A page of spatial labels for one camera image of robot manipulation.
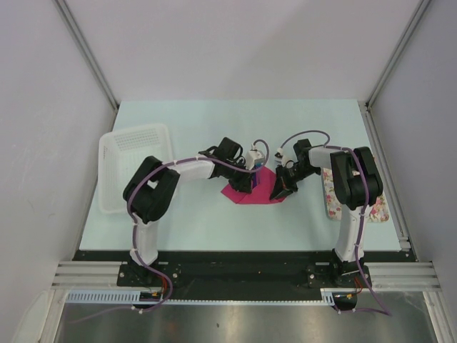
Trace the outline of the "blue metallic fork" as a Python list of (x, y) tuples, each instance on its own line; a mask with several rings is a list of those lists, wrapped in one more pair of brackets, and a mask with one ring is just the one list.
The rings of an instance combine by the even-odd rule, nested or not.
[(262, 169), (263, 169), (263, 166), (261, 164), (256, 165), (253, 168), (255, 173), (253, 173), (253, 176), (252, 176), (252, 189), (255, 189), (261, 183), (261, 170)]

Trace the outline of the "pink paper napkin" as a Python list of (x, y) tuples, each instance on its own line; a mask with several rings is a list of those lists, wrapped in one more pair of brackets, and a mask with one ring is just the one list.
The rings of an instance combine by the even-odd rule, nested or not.
[(221, 193), (233, 203), (240, 205), (267, 205), (283, 202), (285, 197), (273, 200), (269, 199), (276, 180), (275, 173), (269, 168), (263, 168), (259, 175), (260, 183), (253, 188), (250, 194), (237, 192), (229, 184), (221, 190)]

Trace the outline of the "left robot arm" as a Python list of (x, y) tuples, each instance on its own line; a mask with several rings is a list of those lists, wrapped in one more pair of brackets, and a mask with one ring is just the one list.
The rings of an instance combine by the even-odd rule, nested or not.
[(257, 139), (244, 152), (240, 144), (225, 137), (219, 145), (186, 159), (164, 163), (154, 156), (146, 157), (123, 192), (133, 221), (130, 256), (136, 262), (134, 279), (144, 286), (157, 279), (158, 269), (152, 263), (159, 254), (159, 220), (169, 209), (178, 185), (223, 177), (235, 192), (250, 194), (254, 179), (266, 166), (269, 155), (269, 146), (262, 139)]

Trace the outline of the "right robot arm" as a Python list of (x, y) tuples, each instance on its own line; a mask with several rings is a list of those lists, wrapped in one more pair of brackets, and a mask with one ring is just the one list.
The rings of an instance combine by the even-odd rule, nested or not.
[(341, 225), (333, 249), (335, 265), (329, 269), (330, 280), (345, 287), (355, 278), (354, 267), (362, 265), (363, 236), (370, 211), (383, 193), (383, 182), (367, 146), (354, 150), (344, 147), (312, 146), (307, 139), (297, 141), (293, 150), (296, 161), (276, 167), (276, 180), (270, 200), (283, 199), (298, 191), (305, 178), (330, 169), (333, 191), (341, 205)]

